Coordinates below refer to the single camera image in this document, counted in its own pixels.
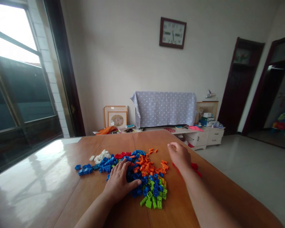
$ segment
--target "picture frame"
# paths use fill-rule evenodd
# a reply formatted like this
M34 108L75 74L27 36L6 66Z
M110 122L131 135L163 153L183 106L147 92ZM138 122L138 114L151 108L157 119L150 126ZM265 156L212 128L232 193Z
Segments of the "picture frame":
M216 120L216 113L218 110L218 101L202 101L196 103L197 114L195 117L195 124L199 123L199 120L203 116L204 112L211 112L213 114L214 120Z
M126 111L128 119L128 107L124 105L106 105L103 108L104 114L104 128L108 127L108 111Z
M126 127L128 124L127 111L108 111L108 127Z

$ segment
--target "finger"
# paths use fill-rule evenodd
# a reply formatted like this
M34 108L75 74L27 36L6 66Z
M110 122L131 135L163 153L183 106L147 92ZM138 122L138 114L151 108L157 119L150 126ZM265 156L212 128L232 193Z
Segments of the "finger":
M171 142L171 143L169 143L171 146L174 146L175 148L176 148L176 151L178 151L178 150L180 150L180 149L182 149L183 148L183 146L182 145L180 145L179 143L177 143L177 142Z
M113 167L113 169L111 170L110 176L113 175L114 171L115 171L116 166Z
M127 159L124 158L121 162L120 162L120 165L118 166L118 168L116 170L121 170L123 165L126 163Z
M140 179L137 179L137 180L134 180L134 181L128 183L128 192L137 188L140 184L142 184L142 181Z
M127 169L128 169L130 164L131 164L130 161L127 161L126 163L123 164L123 167L121 169L122 174L125 174L127 172Z

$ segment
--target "gray cloth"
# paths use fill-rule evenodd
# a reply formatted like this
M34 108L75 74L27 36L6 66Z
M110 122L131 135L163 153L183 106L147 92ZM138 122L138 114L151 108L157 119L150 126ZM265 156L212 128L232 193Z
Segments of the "gray cloth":
M131 97L136 107L136 127L193 125L195 93L136 91Z

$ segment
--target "pink object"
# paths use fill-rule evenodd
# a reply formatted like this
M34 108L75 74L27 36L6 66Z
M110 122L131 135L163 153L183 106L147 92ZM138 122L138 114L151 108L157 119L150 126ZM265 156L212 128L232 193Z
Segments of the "pink object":
M203 129L199 128L198 126L189 126L191 130L203 131Z

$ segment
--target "doorway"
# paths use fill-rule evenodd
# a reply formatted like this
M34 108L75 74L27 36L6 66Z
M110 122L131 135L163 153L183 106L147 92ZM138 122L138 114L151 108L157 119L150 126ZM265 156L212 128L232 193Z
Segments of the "doorway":
M264 43L237 39L218 121L224 135L236 134Z
M285 149L285 38L271 45L243 135Z

